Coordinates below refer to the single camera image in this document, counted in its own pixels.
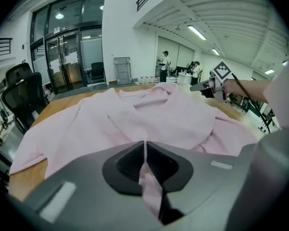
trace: glass door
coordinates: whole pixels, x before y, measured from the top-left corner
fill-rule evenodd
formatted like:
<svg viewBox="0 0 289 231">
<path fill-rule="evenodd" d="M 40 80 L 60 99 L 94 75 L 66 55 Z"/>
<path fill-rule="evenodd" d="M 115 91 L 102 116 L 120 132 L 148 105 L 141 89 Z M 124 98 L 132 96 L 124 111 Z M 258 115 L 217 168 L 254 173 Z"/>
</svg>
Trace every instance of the glass door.
<svg viewBox="0 0 289 231">
<path fill-rule="evenodd" d="M 84 86 L 77 37 L 72 32 L 46 42 L 49 70 L 57 93 Z"/>
</svg>

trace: fluorescent light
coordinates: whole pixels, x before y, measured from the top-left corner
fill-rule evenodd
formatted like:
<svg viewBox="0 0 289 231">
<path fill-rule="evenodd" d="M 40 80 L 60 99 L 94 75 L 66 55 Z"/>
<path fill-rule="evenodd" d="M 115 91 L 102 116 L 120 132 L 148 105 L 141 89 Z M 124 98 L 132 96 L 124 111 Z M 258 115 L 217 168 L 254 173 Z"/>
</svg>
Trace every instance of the fluorescent light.
<svg viewBox="0 0 289 231">
<path fill-rule="evenodd" d="M 64 15 L 61 14 L 61 13 L 58 13 L 58 14 L 56 15 L 56 18 L 57 18 L 57 19 L 62 19 L 63 17 L 64 17 Z"/>
<path fill-rule="evenodd" d="M 191 29 L 194 33 L 196 33 L 202 40 L 207 40 L 201 33 L 197 31 L 196 28 L 194 28 L 194 26 L 188 26 L 188 28 Z"/>
<path fill-rule="evenodd" d="M 269 75 L 269 74 L 271 74 L 271 73 L 274 73 L 274 70 L 273 70 L 273 69 L 270 69 L 270 70 L 268 70 L 268 71 L 265 72 L 265 74 L 267 74 L 267 75 Z"/>
<path fill-rule="evenodd" d="M 215 49 L 212 49 L 212 51 L 216 54 L 216 55 L 218 55 L 219 56 L 219 53 L 217 52 L 217 50 L 215 50 Z"/>
</svg>

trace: black cable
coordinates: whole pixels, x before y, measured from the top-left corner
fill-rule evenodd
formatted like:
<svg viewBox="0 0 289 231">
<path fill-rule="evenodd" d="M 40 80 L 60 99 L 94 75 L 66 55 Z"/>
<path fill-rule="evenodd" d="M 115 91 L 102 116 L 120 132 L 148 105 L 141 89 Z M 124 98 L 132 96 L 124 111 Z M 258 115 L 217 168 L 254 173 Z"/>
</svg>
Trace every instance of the black cable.
<svg viewBox="0 0 289 231">
<path fill-rule="evenodd" d="M 263 117 L 263 115 L 261 114 L 260 112 L 260 109 L 258 108 L 258 106 L 255 104 L 254 100 L 250 97 L 250 94 L 248 93 L 248 91 L 246 91 L 246 89 L 242 86 L 241 82 L 238 80 L 238 78 L 233 74 L 231 73 L 233 78 L 235 78 L 235 81 L 237 82 L 237 84 L 242 88 L 242 90 L 245 92 L 245 94 L 248 96 L 249 98 L 249 101 L 252 103 L 252 105 L 255 106 L 256 110 L 258 111 L 262 121 L 264 122 L 265 126 L 268 128 L 268 132 L 271 133 L 270 129 L 269 129 L 269 125 L 267 124 L 265 118 Z"/>
</svg>

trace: black chair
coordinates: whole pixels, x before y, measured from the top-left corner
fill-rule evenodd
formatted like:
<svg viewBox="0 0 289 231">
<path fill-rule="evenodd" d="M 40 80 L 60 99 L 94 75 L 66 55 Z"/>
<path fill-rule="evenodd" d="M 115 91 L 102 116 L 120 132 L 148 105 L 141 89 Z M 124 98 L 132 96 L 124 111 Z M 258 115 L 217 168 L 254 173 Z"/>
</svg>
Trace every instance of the black chair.
<svg viewBox="0 0 289 231">
<path fill-rule="evenodd" d="M 15 67 L 12 67 L 11 69 L 9 69 L 5 74 L 5 78 L 8 83 L 8 86 L 11 86 L 13 84 L 18 83 L 23 78 L 26 78 L 31 74 L 32 74 L 32 70 L 29 64 L 23 63 L 23 64 L 16 65 Z"/>
<path fill-rule="evenodd" d="M 105 82 L 104 64 L 102 62 L 91 64 L 91 80 L 94 83 Z"/>
<path fill-rule="evenodd" d="M 21 132 L 29 130 L 47 106 L 43 97 L 42 77 L 40 73 L 31 74 L 20 82 L 9 86 L 2 94 L 2 101 L 15 116 L 15 123 Z"/>
</svg>

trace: ceiling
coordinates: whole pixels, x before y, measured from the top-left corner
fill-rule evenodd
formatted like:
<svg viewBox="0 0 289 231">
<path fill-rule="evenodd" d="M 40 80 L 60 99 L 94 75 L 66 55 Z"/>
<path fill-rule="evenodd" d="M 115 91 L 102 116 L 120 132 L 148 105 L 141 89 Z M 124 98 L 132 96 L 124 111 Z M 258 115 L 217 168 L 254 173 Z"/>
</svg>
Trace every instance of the ceiling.
<svg viewBox="0 0 289 231">
<path fill-rule="evenodd" d="M 145 24 L 172 32 L 203 52 L 214 54 L 215 48 L 260 74 L 271 68 L 278 74 L 289 58 L 289 32 L 268 0 L 167 0 L 149 13 Z"/>
</svg>

